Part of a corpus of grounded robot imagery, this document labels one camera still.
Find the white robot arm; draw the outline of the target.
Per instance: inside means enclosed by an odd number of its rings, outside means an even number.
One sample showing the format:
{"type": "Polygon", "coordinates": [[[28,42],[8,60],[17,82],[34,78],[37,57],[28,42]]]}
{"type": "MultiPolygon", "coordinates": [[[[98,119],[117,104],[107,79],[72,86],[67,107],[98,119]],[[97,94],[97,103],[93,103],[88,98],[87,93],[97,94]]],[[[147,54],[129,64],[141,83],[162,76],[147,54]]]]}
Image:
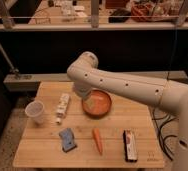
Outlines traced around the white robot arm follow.
{"type": "Polygon", "coordinates": [[[188,171],[188,84],[98,69],[98,58],[83,52],[67,69],[75,93],[87,99],[93,88],[157,107],[179,119],[172,171],[188,171]]]}

